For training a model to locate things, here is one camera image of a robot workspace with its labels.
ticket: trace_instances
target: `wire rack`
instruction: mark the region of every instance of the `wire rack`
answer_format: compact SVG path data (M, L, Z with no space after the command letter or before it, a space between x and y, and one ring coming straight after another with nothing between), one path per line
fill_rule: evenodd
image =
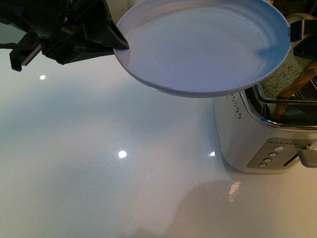
M317 77L314 77L301 90L297 91L290 99L317 100Z

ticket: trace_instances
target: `white countertop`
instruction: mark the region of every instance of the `white countertop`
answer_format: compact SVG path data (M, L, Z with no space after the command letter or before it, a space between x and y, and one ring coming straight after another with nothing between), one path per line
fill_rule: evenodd
M148 88L114 56L0 62L2 238L317 236L317 170L231 169L212 99Z

